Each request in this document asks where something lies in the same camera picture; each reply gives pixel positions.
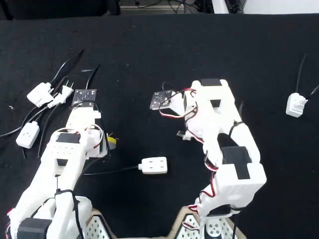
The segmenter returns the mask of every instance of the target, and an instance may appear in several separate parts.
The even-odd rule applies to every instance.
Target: power adapter
[[[307,102],[308,99],[299,95],[299,93],[292,93],[288,97],[286,114],[288,114],[289,116],[299,118],[303,114],[305,104]]]

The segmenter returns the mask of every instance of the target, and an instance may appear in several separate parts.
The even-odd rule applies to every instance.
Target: white cable
[[[75,129],[71,129],[71,128],[60,128],[60,129],[57,129],[55,132],[53,132],[53,133],[58,133],[58,132],[60,132],[61,130],[73,130],[73,131],[75,131],[75,132],[78,132],[77,130],[75,130]]]
[[[96,128],[98,128],[101,132],[101,137],[100,137],[100,140],[99,140],[99,143],[97,145],[94,146],[94,148],[96,148],[97,146],[100,145],[100,143],[102,142],[103,140],[103,130],[101,129],[101,127],[99,127],[97,124],[93,123],[91,124],[90,126],[95,126]]]

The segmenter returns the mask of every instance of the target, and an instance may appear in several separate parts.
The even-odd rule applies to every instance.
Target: black cloth
[[[119,139],[112,159],[90,172],[166,156],[168,174],[126,171],[84,177],[78,195],[92,201],[118,237],[167,235],[181,206],[192,204],[210,177],[201,145],[175,136],[184,129],[183,120],[149,110],[152,94],[161,90],[163,81],[179,90],[200,78],[226,79],[236,101],[245,102],[243,121],[255,138],[267,175],[267,183],[241,212],[239,228],[253,239],[316,238],[319,94],[299,119],[287,116],[285,109],[304,52],[309,58],[301,94],[318,84],[318,21],[314,14],[0,22],[1,132],[21,124],[32,108],[26,94],[36,84],[49,81],[60,64],[85,49],[71,74],[85,75],[80,71],[101,63],[91,87],[98,89],[107,132]],[[74,87],[84,88],[85,78],[78,78]],[[53,116],[45,142],[65,126],[69,105]],[[4,213],[15,206],[40,164],[36,147],[23,160],[15,137],[0,139],[2,225]]]

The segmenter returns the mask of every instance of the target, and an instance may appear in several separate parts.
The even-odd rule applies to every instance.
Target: yellow component
[[[108,137],[108,142],[109,143],[113,143],[116,145],[116,139],[112,138],[112,137]]]

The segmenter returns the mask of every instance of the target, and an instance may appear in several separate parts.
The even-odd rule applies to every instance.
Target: power plug
[[[139,170],[144,174],[167,173],[167,159],[166,157],[144,158],[139,164]]]
[[[41,107],[45,103],[53,100],[53,96],[51,95],[52,91],[53,88],[51,88],[51,84],[49,82],[41,82],[32,91],[30,91],[26,97],[37,107]]]
[[[305,104],[307,102],[308,100],[305,97],[298,93],[292,93],[288,97],[286,114],[296,118],[300,117],[304,112]]]
[[[32,148],[39,132],[40,128],[36,121],[26,123],[15,140],[16,144],[24,148]]]

